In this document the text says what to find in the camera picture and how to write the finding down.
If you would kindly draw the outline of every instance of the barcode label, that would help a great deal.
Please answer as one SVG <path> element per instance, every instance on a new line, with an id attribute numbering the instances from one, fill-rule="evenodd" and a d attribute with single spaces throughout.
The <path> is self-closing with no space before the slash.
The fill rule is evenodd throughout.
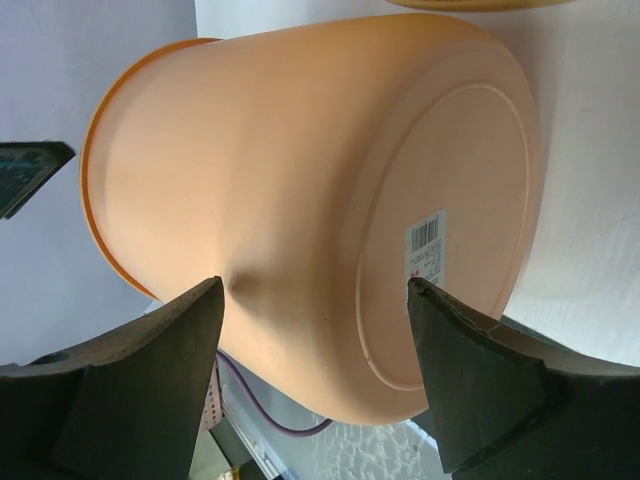
<path id="1" fill-rule="evenodd" d="M 411 253 L 416 253 L 438 238 L 438 220 L 439 218 L 436 217 L 411 230 Z"/>
<path id="2" fill-rule="evenodd" d="M 421 277 L 444 288 L 446 236 L 446 210 L 440 210 L 406 229 L 406 281 L 413 277 Z"/>

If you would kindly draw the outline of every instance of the bucket rim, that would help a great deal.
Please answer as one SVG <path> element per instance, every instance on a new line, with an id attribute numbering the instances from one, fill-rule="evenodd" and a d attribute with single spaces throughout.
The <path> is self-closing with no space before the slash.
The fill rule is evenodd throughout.
<path id="1" fill-rule="evenodd" d="M 88 186 L 88 176 L 89 176 L 89 163 L 91 158 L 91 147 L 93 144 L 94 136 L 96 129 L 102 119 L 102 115 L 105 110 L 109 106 L 109 103 L 113 99 L 113 97 L 118 93 L 120 88 L 135 75 L 139 70 L 144 68 L 146 65 L 151 62 L 157 60 L 160 57 L 163 57 L 169 53 L 176 52 L 178 50 L 182 50 L 184 48 L 192 47 L 195 45 L 204 45 L 207 43 L 215 42 L 219 39 L 216 38 L 208 38 L 208 37 L 198 37 L 191 38 L 188 40 L 181 40 L 179 42 L 171 43 L 169 45 L 165 45 L 148 55 L 142 57 L 136 63 L 134 63 L 131 67 L 129 67 L 109 88 L 105 96 L 100 101 L 98 108 L 96 109 L 93 117 L 91 119 L 91 123 L 89 125 L 89 130 L 87 131 L 87 135 L 85 138 L 84 146 L 82 148 L 82 155 L 80 157 L 80 192 L 82 197 L 82 207 L 84 211 L 85 220 L 87 225 L 89 226 L 89 230 L 91 232 L 91 236 L 94 241 L 98 245 L 100 252 L 107 260 L 107 262 L 111 265 L 111 267 L 132 287 L 136 290 L 144 293 L 148 297 L 157 300 L 157 297 L 151 293 L 144 285 L 142 285 L 138 280 L 136 280 L 133 275 L 131 275 L 127 270 L 120 265 L 120 263 L 116 260 L 115 256 L 109 251 L 106 242 L 102 238 L 100 233 L 100 229 L 98 228 L 98 223 L 95 220 L 93 215 L 93 209 L 91 206 L 91 200 L 89 196 L 89 186 Z"/>

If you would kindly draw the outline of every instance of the plastic container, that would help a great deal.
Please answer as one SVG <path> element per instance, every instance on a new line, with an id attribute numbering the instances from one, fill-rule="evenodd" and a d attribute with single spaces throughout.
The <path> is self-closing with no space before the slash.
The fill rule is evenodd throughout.
<path id="1" fill-rule="evenodd" d="M 443 12 L 498 12 L 545 7 L 573 0 L 387 0 L 390 3 L 422 10 Z"/>
<path id="2" fill-rule="evenodd" d="M 166 47 L 107 94 L 81 168 L 124 278 L 167 301 L 221 275 L 221 348 L 359 424 L 427 406 L 408 278 L 499 318 L 541 184 L 520 67 L 433 15 Z"/>

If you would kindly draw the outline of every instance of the barcode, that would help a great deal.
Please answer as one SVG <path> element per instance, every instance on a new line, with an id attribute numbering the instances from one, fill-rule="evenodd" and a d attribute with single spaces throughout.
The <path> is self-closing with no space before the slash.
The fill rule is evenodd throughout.
<path id="1" fill-rule="evenodd" d="M 417 252 L 438 238 L 438 220 L 436 217 L 411 230 L 411 253 Z"/>

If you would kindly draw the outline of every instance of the white backdrop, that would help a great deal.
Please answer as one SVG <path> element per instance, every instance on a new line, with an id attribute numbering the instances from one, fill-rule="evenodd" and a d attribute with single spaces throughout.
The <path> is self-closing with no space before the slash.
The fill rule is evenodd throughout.
<path id="1" fill-rule="evenodd" d="M 123 70 L 195 36 L 193 0 L 0 0 L 0 141 L 64 140 L 79 152 Z M 95 247 L 77 168 L 76 158 L 0 221 L 0 365 L 75 345 L 149 304 Z"/>

